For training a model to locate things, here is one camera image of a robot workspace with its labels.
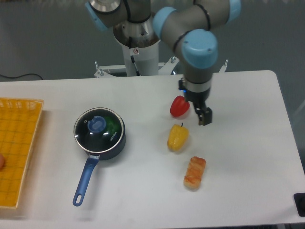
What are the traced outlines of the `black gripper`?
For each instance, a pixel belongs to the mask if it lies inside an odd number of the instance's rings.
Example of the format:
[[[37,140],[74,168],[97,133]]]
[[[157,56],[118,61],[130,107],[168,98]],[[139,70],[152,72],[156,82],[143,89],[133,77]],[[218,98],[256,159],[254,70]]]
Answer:
[[[192,102],[198,116],[198,125],[206,126],[212,123],[213,111],[207,107],[206,100],[210,95],[212,79],[204,83],[192,83],[185,77],[178,81],[178,89],[183,91],[185,100]]]

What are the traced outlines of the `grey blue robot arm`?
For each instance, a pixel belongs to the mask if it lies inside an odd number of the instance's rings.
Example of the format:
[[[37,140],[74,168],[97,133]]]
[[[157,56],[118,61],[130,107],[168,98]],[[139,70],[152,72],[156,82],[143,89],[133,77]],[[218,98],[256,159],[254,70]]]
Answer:
[[[212,110],[205,102],[218,58],[218,42],[211,29],[239,16],[239,0],[195,0],[184,10],[164,7],[156,13],[148,0],[89,0],[85,7],[97,29],[113,30],[123,49],[128,76],[157,74],[158,43],[164,42],[184,65],[179,89],[193,104],[199,124],[212,122]]]

